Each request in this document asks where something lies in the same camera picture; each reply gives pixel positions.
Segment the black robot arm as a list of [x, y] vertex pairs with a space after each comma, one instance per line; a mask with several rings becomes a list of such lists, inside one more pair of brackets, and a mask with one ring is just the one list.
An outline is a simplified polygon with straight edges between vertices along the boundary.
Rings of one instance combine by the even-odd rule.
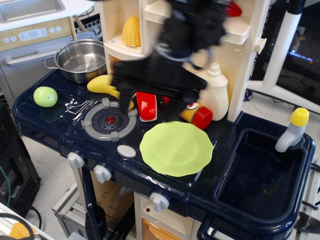
[[138, 60], [116, 62], [112, 86], [120, 92], [120, 110], [126, 113], [133, 92], [170, 99], [165, 121], [172, 121], [196, 102], [207, 82], [183, 68], [190, 56], [218, 45], [226, 31], [228, 0], [171, 0], [172, 12], [158, 34], [152, 53]]

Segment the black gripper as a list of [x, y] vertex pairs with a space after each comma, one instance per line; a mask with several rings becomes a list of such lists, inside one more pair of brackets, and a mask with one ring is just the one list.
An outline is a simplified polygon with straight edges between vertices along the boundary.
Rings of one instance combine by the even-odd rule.
[[164, 120], [173, 121], [195, 102], [207, 82], [186, 70], [183, 64], [154, 51], [141, 59], [119, 61], [113, 65], [111, 85], [120, 92], [120, 111], [126, 114], [132, 107], [132, 92], [164, 96]]

